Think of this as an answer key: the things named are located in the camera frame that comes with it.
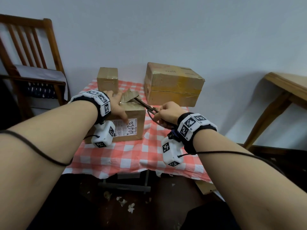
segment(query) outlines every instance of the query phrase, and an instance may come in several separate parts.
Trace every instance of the red and white checkered tablecloth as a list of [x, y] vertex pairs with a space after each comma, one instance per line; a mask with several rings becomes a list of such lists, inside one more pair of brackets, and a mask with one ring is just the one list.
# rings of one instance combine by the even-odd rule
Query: red and white checkered tablecloth
[[[142, 100], [147, 103], [143, 84], [118, 81], [119, 89], [137, 90]], [[94, 79], [82, 92], [90, 89], [98, 90]], [[108, 178], [116, 173], [135, 173], [147, 169], [157, 173], [183, 175], [188, 178], [210, 182], [210, 178], [197, 155], [184, 156], [183, 163], [175, 167], [165, 165], [162, 157], [161, 140], [169, 133], [154, 123], [146, 112], [142, 140], [112, 143], [105, 148], [94, 148], [84, 141], [75, 153], [72, 164], [64, 170], [64, 174], [92, 174], [99, 179]]]

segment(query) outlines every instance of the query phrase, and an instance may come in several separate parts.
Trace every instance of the wooden chair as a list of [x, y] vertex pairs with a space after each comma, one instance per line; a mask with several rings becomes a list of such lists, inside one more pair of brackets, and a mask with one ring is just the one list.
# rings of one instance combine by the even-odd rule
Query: wooden chair
[[[52, 57], [55, 63], [55, 67], [57, 71], [61, 71], [64, 76], [65, 72], [63, 69], [62, 61], [59, 55], [59, 50], [56, 44], [55, 35], [52, 28], [52, 21], [50, 19], [44, 18], [41, 19], [31, 19], [31, 18], [23, 18], [23, 17], [17, 17], [17, 16], [11, 16], [11, 15], [3, 15], [0, 14], [0, 23], [3, 23], [12, 38], [13, 44], [15, 46], [16, 52], [21, 60], [22, 65], [30, 66], [30, 67], [37, 67], [37, 68], [44, 68], [48, 69], [43, 51], [41, 49], [36, 28], [42, 29], [45, 31], [48, 42], [50, 45]], [[19, 37], [19, 40], [21, 42], [21, 45], [24, 50], [24, 54], [26, 55], [26, 59], [24, 57], [24, 54], [22, 53], [21, 47], [18, 43], [17, 36], [14, 33], [14, 29], [17, 31], [17, 35]], [[28, 44], [30, 46], [30, 50], [27, 46], [24, 34], [27, 38]], [[18, 105], [21, 111], [21, 115], [23, 119], [29, 119], [33, 117], [33, 112], [29, 106], [28, 100], [25, 97], [25, 86], [28, 84], [42, 84], [42, 85], [49, 85], [52, 89], [54, 89], [55, 97], [58, 99], [60, 105], [64, 105], [67, 103], [66, 100], [64, 100], [64, 89], [67, 85], [63, 81], [54, 81], [54, 80], [45, 80], [45, 79], [37, 79], [37, 78], [29, 78], [29, 77], [21, 77], [17, 68], [13, 65], [6, 48], [3, 44], [3, 41], [0, 37], [0, 59], [2, 60], [2, 63], [8, 73], [7, 75], [0, 75], [0, 78], [2, 79], [9, 79], [11, 81], [11, 84], [13, 86], [14, 92], [17, 95], [18, 99]], [[68, 89], [68, 100], [70, 99], [70, 92]]]
[[262, 113], [243, 147], [249, 149], [263, 131], [280, 116], [291, 103], [307, 110], [307, 77], [289, 73], [268, 73], [264, 79], [284, 89]]

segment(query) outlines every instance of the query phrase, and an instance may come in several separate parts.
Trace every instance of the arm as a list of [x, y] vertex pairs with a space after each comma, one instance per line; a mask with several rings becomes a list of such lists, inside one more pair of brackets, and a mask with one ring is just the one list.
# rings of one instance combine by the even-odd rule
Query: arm
[[[111, 112], [128, 121], [112, 97]], [[75, 101], [19, 123], [10, 130], [24, 136], [51, 158], [68, 163], [97, 119], [97, 108]], [[17, 138], [0, 134], [0, 229], [25, 229], [30, 224], [65, 167], [35, 153]]]
[[[177, 104], [166, 103], [155, 120], [177, 124], [182, 113]], [[193, 145], [197, 152], [250, 153], [210, 129], [199, 131]], [[306, 229], [307, 194], [265, 162], [237, 154], [199, 158], [242, 229]]]

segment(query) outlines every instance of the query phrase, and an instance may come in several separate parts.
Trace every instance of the large cardboard box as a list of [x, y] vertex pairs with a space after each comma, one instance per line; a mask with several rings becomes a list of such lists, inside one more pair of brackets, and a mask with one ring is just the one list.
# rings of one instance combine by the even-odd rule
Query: large cardboard box
[[97, 75], [98, 90], [118, 92], [118, 70], [117, 68], [101, 67]]
[[148, 62], [144, 91], [149, 105], [174, 101], [194, 107], [205, 79], [190, 68]]
[[[128, 89], [123, 93], [120, 106], [124, 108], [128, 115], [129, 124], [125, 124], [120, 117], [110, 115], [106, 120], [111, 120], [115, 125], [115, 137], [112, 142], [139, 140], [143, 137], [144, 122], [145, 122], [145, 108], [137, 101], [133, 101], [137, 97], [137, 91], [130, 91]], [[93, 135], [95, 127], [93, 126], [87, 135]], [[91, 137], [85, 139], [85, 143], [91, 143]]]

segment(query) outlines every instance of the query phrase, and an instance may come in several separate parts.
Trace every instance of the floor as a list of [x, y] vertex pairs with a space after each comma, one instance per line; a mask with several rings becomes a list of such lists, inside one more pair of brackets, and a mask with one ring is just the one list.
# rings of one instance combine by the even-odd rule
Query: floor
[[[306, 156], [303, 154], [255, 154], [276, 163], [303, 190], [307, 191]], [[143, 185], [146, 172], [140, 178], [107, 182]], [[44, 206], [28, 229], [180, 229], [189, 210], [210, 201], [219, 200], [211, 193], [203, 195], [194, 181], [182, 176], [150, 171], [151, 192], [103, 189], [101, 180], [85, 174], [61, 176]], [[122, 206], [119, 201], [127, 202]], [[128, 206], [134, 203], [133, 212]]]

